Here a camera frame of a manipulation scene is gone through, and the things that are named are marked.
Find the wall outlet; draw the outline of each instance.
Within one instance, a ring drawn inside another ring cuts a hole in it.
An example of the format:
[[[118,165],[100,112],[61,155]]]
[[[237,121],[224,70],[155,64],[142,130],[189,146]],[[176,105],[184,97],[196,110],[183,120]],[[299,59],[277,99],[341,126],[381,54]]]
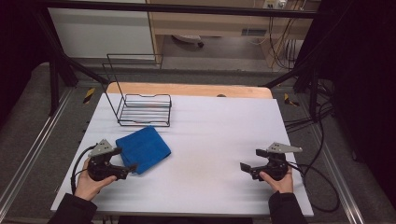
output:
[[[283,9],[287,3],[288,0],[265,0],[262,8]]]

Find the blue towel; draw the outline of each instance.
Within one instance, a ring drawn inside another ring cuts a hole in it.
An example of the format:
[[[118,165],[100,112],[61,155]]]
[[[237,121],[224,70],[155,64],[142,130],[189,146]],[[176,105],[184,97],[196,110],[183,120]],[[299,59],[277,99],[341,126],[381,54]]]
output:
[[[117,139],[116,145],[122,148],[120,155],[124,165],[137,164],[139,175],[171,154],[171,149],[152,126]]]

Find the white table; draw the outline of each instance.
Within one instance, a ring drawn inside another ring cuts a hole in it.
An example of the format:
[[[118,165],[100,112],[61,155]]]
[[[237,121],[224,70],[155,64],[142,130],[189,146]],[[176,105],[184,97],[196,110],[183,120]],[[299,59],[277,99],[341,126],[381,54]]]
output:
[[[109,94],[117,101],[120,95]],[[172,95],[171,126],[156,127],[172,154],[142,175],[129,175],[101,190],[98,213],[140,216],[262,217],[272,195],[265,182],[252,180],[239,162],[264,165],[255,149],[273,142],[289,145],[276,100]],[[121,127],[105,95],[78,148],[51,207],[58,208],[78,155],[102,139],[115,141],[142,127]],[[287,154],[288,161],[295,161]],[[122,165],[120,156],[113,164]],[[305,216],[313,216],[302,179],[293,172],[295,194]]]

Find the hand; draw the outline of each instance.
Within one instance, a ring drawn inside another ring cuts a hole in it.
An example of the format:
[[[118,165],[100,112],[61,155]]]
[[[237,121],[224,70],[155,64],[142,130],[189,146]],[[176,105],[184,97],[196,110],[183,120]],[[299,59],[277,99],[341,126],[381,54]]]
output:
[[[81,172],[78,177],[78,184],[75,192],[75,196],[87,201],[92,200],[103,187],[113,183],[113,181],[117,179],[114,175],[112,175],[101,181],[92,180],[87,171],[89,161],[90,158],[84,162],[84,171]]]
[[[279,193],[293,193],[293,178],[291,176],[290,166],[286,175],[283,177],[283,179],[279,181],[274,180],[264,171],[260,172],[260,176],[263,180],[265,180],[265,182],[267,182],[271,186],[274,193],[277,191],[279,191]]]

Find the white wall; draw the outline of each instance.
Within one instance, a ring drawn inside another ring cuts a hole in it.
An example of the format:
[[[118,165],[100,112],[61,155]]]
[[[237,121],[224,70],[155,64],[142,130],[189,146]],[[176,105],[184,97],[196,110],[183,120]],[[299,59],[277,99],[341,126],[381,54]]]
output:
[[[96,1],[145,3],[145,0]],[[107,53],[153,53],[147,12],[49,8],[49,13],[69,57],[105,58]],[[153,57],[137,56],[136,59],[152,60]]]

